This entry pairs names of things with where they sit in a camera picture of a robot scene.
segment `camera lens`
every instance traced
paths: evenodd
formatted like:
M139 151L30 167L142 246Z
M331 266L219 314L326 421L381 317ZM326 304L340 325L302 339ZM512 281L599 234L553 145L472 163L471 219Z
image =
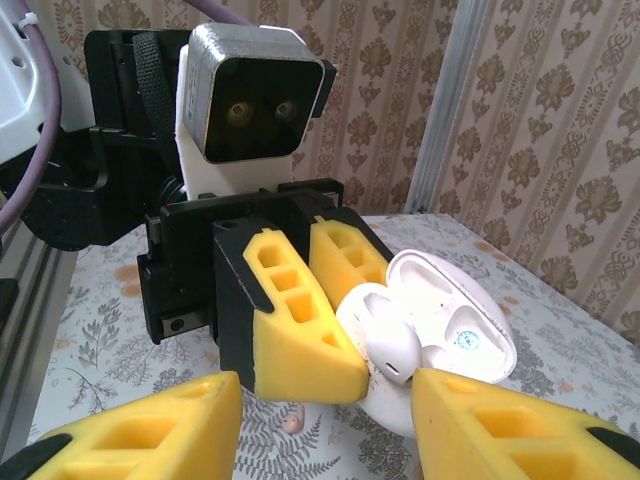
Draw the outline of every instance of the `camera lens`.
M231 105L227 111L227 122L233 127L243 127L253 117L253 107L247 102L238 102Z
M276 108L276 118L278 120L290 121L296 116L296 104L291 101L282 102Z

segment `floral tablecloth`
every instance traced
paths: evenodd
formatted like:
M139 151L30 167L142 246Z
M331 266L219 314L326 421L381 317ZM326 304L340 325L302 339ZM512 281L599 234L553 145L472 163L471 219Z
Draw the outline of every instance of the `floral tablecloth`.
M393 251L415 248L459 266L500 303L518 365L502 385L599 415L636 438L640 350L447 216L369 217ZM219 368L205 329L155 346L147 337L136 255L143 229L80 253L30 441L62 424ZM294 404L245 394L234 479L418 479L415 442L354 406L306 405L300 433L282 431Z

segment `circular sticker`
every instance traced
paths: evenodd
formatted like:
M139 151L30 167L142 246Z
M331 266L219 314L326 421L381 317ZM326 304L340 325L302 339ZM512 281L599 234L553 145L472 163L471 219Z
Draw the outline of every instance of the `circular sticker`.
M458 346L463 350L475 350L478 348L478 344L480 341L478 340L478 335L469 330L465 330L464 332L458 335Z

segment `patterned wallpaper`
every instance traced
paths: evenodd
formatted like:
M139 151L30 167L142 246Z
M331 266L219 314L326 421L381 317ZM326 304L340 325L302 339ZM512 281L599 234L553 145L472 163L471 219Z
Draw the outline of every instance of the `patterned wallpaper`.
M639 0L492 0L431 206L636 345L639 30Z
M331 176L361 213L401 211L458 0L223 0L256 24L294 28L337 66L325 113L293 154L298 180ZM190 28L181 0L35 0L70 60L85 71L87 32Z

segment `white earbud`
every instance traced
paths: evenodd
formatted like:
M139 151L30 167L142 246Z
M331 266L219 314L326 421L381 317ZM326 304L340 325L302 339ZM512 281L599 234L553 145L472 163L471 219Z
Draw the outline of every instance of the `white earbud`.
M402 320L367 330L367 356L382 374L403 385L422 367L422 346L416 332Z

